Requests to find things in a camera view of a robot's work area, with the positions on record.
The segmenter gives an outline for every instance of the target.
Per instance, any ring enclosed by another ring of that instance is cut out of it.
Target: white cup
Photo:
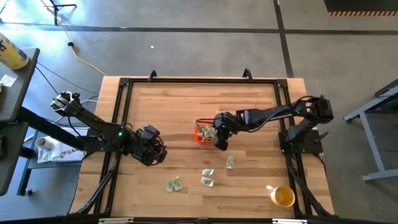
[[[41,137],[36,139],[35,146],[38,147],[39,149],[51,150],[52,143],[46,138]]]
[[[266,187],[269,190],[271,200],[274,204],[279,205],[281,207],[290,207],[295,202],[295,195],[290,187],[272,187],[267,185]]]

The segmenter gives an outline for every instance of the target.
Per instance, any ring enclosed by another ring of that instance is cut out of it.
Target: gray floor
[[[146,0],[76,2],[62,9],[66,24],[116,27],[222,27],[275,29],[272,0]],[[280,0],[287,29],[397,30],[398,17],[329,17],[322,0]],[[10,0],[0,15],[4,22],[51,24],[40,1]],[[41,49],[39,62],[63,77],[98,92],[102,76],[74,58],[61,31],[1,31],[19,47]],[[244,68],[255,77],[286,77],[278,34],[70,32],[79,55],[108,75],[241,76]],[[330,134],[323,140],[328,182],[336,214],[384,222],[398,220],[398,178],[371,184],[362,175],[376,164],[361,125],[342,117],[372,99],[373,93],[397,78],[398,35],[288,35],[295,77],[305,79],[311,95],[331,100],[335,120],[319,125]],[[42,70],[59,91],[93,96]],[[24,106],[57,119],[48,106],[54,97],[35,73]],[[21,174],[19,161],[15,186]],[[0,220],[64,215],[76,187],[76,167],[35,171],[30,197],[16,197],[16,189],[0,198]],[[23,213],[16,207],[23,207]]]

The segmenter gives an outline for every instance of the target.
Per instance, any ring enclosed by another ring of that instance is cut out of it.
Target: yellow container
[[[29,57],[0,33],[0,62],[15,70],[25,66]]]

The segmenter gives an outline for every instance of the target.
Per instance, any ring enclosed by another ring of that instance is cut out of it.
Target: orange container
[[[198,121],[198,125],[199,125],[199,126],[211,126],[212,124],[204,123],[204,122]],[[198,136],[198,128],[197,128],[197,126],[194,125],[194,127],[195,127],[195,142],[197,142],[197,143],[214,142],[214,140],[204,140],[204,141],[202,141],[203,138],[200,137],[200,136]]]

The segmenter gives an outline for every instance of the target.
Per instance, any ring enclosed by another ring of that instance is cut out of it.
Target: butcher block tabletop
[[[95,114],[105,121],[111,121],[120,78],[103,79]],[[287,83],[291,101],[306,95],[303,79],[288,78]],[[118,123],[126,92],[122,96]],[[294,217],[293,208],[274,205],[266,189],[267,185],[289,186],[285,157],[279,152],[278,121],[267,123],[255,133],[232,136],[227,151],[217,149],[212,143],[194,141],[193,122],[198,118],[214,118],[220,111],[234,114],[236,110],[275,106],[271,84],[135,83],[127,122],[133,130],[147,124],[156,127],[168,154],[163,163],[152,167],[144,166],[131,156],[122,156],[112,217]],[[233,169],[226,169],[228,156],[234,157]],[[103,158],[103,152],[96,152],[83,161],[71,213],[93,195],[100,180]],[[303,154],[303,164],[308,188],[323,207],[333,213],[322,163],[314,155]],[[206,168],[214,169],[213,187],[200,183],[202,170]],[[166,192],[168,181],[177,176],[183,188]],[[106,204],[108,189],[109,184],[102,207]],[[299,189],[298,200],[304,211]]]

